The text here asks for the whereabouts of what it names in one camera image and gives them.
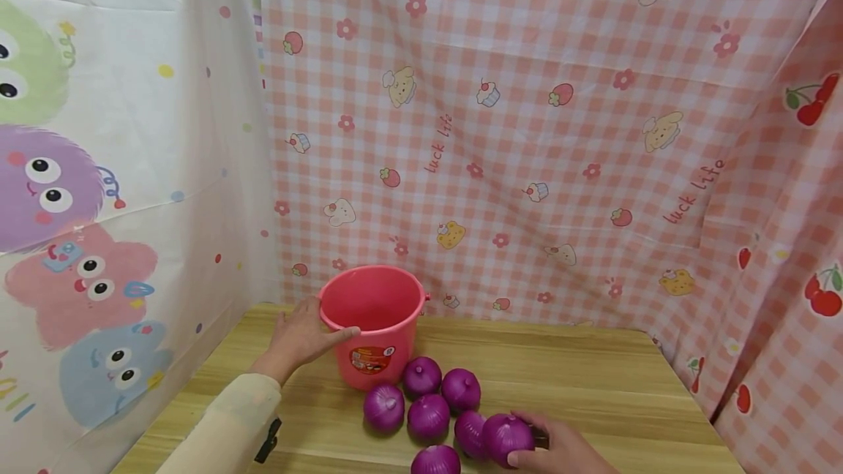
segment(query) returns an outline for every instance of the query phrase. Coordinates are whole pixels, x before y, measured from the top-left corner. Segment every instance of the table surface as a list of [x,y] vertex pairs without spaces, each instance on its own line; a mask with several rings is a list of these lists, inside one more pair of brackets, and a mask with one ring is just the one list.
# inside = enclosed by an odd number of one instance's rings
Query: table surface
[[[271,304],[251,309],[114,473],[154,473],[264,350],[278,312]],[[642,332],[420,317],[416,353],[443,371],[475,372],[484,415],[517,408],[565,419],[623,474],[743,473]],[[409,473],[420,447],[405,429],[392,437],[364,430],[364,394],[340,381],[333,353],[300,369],[282,394],[278,445],[249,473]],[[453,434],[452,420],[446,443]],[[462,472],[506,471],[465,461]]]

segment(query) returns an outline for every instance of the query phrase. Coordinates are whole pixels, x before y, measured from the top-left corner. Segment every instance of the bucket rim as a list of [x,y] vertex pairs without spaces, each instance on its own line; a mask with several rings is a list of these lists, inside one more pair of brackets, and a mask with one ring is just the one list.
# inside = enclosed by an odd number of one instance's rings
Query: bucket rim
[[373,335],[391,334],[393,331],[399,331],[400,329],[403,329],[406,326],[409,326],[411,323],[415,323],[415,321],[419,317],[419,313],[422,312],[422,307],[424,307],[424,303],[427,302],[427,294],[425,293],[424,286],[422,286],[422,283],[419,281],[419,279],[416,278],[416,275],[410,273],[406,269],[399,268],[397,266],[390,266],[389,264],[383,264],[383,263],[382,264],[369,264],[369,265],[365,265],[365,266],[359,266],[359,267],[356,267],[356,268],[350,268],[348,270],[343,271],[342,273],[334,275],[333,278],[331,278],[331,280],[328,280],[328,282],[326,282],[326,284],[324,286],[322,286],[322,289],[318,291],[318,295],[317,295],[318,301],[320,302],[320,306],[318,306],[318,315],[320,315],[320,318],[322,319],[323,323],[325,323],[328,326],[328,328],[330,328],[331,330],[334,330],[334,331],[339,331],[339,330],[342,330],[344,328],[349,328],[349,326],[341,326],[341,325],[335,323],[333,320],[328,318],[328,315],[325,314],[325,309],[322,308],[322,293],[325,293],[325,290],[327,289],[327,287],[329,285],[334,284],[335,281],[337,281],[338,279],[345,276],[346,273],[349,273],[351,271],[359,271],[361,269],[366,269],[366,270],[368,270],[368,269],[391,269],[391,270],[398,271],[399,273],[403,273],[406,276],[409,276],[413,280],[413,282],[416,283],[416,287],[419,290],[419,303],[417,304],[416,308],[413,309],[413,312],[409,315],[409,317],[405,318],[404,320],[401,320],[400,323],[395,324],[394,326],[389,326],[389,328],[382,328],[382,329],[379,329],[379,330],[370,330],[370,331],[360,331],[360,335],[358,335],[358,336],[364,336],[364,335],[373,336]]

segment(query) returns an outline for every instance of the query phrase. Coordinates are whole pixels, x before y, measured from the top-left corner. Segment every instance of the person's left hand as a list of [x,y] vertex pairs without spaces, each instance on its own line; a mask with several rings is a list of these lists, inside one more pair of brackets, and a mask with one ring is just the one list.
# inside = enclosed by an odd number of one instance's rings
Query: person's left hand
[[323,331],[318,309],[320,302],[316,298],[306,298],[293,313],[279,314],[268,350],[255,360],[249,373],[267,375],[283,385],[302,364],[360,335],[360,328],[344,328],[331,334]]

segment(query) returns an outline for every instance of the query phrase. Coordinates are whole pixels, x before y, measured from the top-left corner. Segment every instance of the green cartoon character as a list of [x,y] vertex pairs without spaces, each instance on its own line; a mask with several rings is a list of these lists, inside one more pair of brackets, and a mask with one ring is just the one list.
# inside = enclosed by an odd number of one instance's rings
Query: green cartoon character
[[67,69],[76,63],[70,23],[59,44],[26,13],[0,0],[0,124],[48,123],[67,101]]

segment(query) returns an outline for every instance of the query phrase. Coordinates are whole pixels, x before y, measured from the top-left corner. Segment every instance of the red onion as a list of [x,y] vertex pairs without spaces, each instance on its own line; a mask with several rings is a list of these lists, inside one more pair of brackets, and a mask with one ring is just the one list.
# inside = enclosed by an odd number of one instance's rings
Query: red onion
[[467,369],[454,368],[442,379],[442,397],[454,413],[479,408],[479,382]]
[[447,445],[434,445],[416,454],[410,474],[460,474],[460,455]]
[[501,467],[512,469],[506,457],[512,451],[534,451],[536,441],[529,426],[508,413],[495,414],[483,425],[483,448]]
[[407,412],[407,428],[417,440],[432,442],[448,433],[451,414],[448,402],[438,394],[419,397]]
[[404,392],[416,398],[436,393],[442,383],[442,369],[431,357],[417,357],[404,368]]
[[404,394],[393,385],[377,385],[364,400],[364,419],[373,430],[388,434],[404,423]]
[[479,461],[486,459],[486,451],[483,450],[483,423],[486,423],[486,418],[473,410],[461,413],[454,423],[457,445],[466,456]]

